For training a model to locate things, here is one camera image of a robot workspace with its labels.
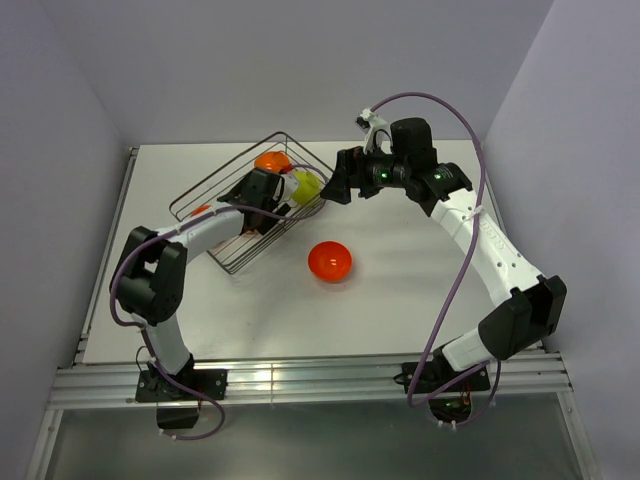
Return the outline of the lime green bowl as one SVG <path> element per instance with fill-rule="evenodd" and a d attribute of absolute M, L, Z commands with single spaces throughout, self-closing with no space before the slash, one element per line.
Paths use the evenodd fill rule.
<path fill-rule="evenodd" d="M 294 173 L 294 177 L 298 181 L 298 187 L 292 194 L 292 200 L 296 204 L 305 205 L 319 195 L 322 183 L 315 174 L 299 171 Z"/>

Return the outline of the orange bowl white inside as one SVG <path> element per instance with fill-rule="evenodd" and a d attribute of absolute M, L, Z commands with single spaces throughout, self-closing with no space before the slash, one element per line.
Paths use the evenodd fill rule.
<path fill-rule="evenodd" d="M 282 151 L 267 151 L 254 160 L 254 167 L 277 174 L 287 173 L 293 169 L 288 155 Z"/>

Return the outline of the red-orange bowl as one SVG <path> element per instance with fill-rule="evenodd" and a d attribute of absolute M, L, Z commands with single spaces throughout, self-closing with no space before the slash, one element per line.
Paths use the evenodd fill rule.
<path fill-rule="evenodd" d="M 335 241 L 315 245 L 307 258 L 308 268 L 319 280 L 337 283 L 351 273 L 353 258 L 346 246 Z"/>
<path fill-rule="evenodd" d="M 191 217 L 195 217 L 195 216 L 197 216 L 197 215 L 200 215 L 200 214 L 202 214 L 202 213 L 204 213 L 204 212 L 206 212 L 206 211 L 210 210 L 211 208 L 212 208 L 212 206 L 211 206 L 211 205 L 202 205 L 202 206 L 199 206 L 199 207 L 197 207 L 196 209 L 194 209 L 194 210 L 190 213 L 190 216 L 191 216 Z"/>

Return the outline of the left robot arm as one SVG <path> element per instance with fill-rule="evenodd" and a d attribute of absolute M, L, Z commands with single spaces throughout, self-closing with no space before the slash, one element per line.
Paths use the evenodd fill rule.
<path fill-rule="evenodd" d="M 198 394 L 194 358 L 177 319 L 188 264 L 218 244 L 283 220 L 290 211 L 283 201 L 291 172 L 254 168 L 181 222 L 129 233 L 109 286 L 109 309 L 117 325 L 139 329 L 150 375 L 170 398 Z"/>

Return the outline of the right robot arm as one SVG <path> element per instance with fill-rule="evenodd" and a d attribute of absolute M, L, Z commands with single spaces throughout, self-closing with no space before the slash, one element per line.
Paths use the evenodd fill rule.
<path fill-rule="evenodd" d="M 431 128 L 421 118 L 393 123 L 366 109 L 357 119 L 366 132 L 361 147 L 341 150 L 320 195 L 341 205 L 351 192 L 368 199 L 384 188 L 399 188 L 438 223 L 479 274 L 494 304 L 478 326 L 437 349 L 435 383 L 452 390 L 469 368 L 487 360 L 506 360 L 552 335 L 567 294 L 557 276 L 545 277 L 510 242 L 479 205 L 469 178 L 454 163 L 441 163 Z"/>

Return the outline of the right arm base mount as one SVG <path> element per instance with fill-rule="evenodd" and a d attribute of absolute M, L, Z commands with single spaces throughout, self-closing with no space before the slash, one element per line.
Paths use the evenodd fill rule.
<path fill-rule="evenodd" d="M 440 361 L 428 361 L 422 370 L 415 387 L 416 394 L 431 394 L 438 388 L 461 375 L 462 379 L 451 384 L 444 393 L 451 393 L 453 397 L 440 395 L 428 402 L 429 410 L 437 422 L 458 426 L 473 416 L 474 406 L 472 394 L 488 392 L 489 402 L 495 396 L 495 386 L 491 383 L 486 366 L 478 368 L 472 373 L 455 372 Z"/>

